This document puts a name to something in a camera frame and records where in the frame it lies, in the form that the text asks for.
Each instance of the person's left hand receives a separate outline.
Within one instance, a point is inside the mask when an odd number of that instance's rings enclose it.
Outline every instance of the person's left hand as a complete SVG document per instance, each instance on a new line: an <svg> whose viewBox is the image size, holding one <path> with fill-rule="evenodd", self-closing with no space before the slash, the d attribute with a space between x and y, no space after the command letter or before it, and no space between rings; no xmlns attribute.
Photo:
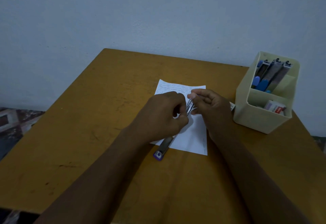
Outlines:
<svg viewBox="0 0 326 224"><path fill-rule="evenodd" d="M135 139L144 143L176 135L188 123L185 109L185 97L181 93L154 95L126 129Z"/></svg>

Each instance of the floor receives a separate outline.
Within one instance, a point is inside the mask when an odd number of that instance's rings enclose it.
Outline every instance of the floor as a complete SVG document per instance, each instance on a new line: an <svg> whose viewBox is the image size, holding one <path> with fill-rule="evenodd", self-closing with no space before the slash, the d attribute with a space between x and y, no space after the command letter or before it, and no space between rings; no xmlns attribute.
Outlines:
<svg viewBox="0 0 326 224"><path fill-rule="evenodd" d="M44 111L0 107L0 160L6 156L44 113ZM326 154L326 137L313 136L313 138ZM38 216L37 214L0 209L0 223L2 224L30 224Z"/></svg>

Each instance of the brown tabletop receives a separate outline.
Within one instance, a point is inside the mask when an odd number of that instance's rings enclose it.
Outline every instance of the brown tabletop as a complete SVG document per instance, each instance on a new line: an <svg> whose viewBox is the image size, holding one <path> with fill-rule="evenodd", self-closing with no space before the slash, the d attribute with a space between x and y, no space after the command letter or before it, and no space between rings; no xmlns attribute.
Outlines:
<svg viewBox="0 0 326 224"><path fill-rule="evenodd" d="M42 213L110 146L159 79L206 85L234 101L247 68L104 49L0 162L0 207ZM265 135L237 125L268 175L315 223L326 222L326 158L293 118ZM114 223L249 223L217 148L208 156L144 149L118 197Z"/></svg>

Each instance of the wall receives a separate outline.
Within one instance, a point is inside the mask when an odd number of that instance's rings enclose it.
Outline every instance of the wall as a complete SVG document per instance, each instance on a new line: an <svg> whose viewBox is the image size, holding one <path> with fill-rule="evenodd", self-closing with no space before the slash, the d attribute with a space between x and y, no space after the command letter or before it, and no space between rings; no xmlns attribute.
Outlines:
<svg viewBox="0 0 326 224"><path fill-rule="evenodd" d="M46 110L103 49L301 63L294 110L326 136L326 0L0 0L0 106Z"/></svg>

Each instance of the white sheet of paper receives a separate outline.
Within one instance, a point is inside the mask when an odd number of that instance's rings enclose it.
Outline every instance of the white sheet of paper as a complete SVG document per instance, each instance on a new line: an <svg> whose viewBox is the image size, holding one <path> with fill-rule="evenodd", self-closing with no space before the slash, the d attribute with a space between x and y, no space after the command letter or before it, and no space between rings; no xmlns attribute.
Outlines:
<svg viewBox="0 0 326 224"><path fill-rule="evenodd" d="M155 94L161 94L171 91L182 93L188 102L187 94L192 89L203 88L206 86L190 87L180 84L168 83L160 80L158 82ZM170 144L170 148L207 155L207 136L206 126L201 115L189 114L189 123L183 127L180 133L174 138ZM160 145L163 140L154 141L152 144Z"/></svg>

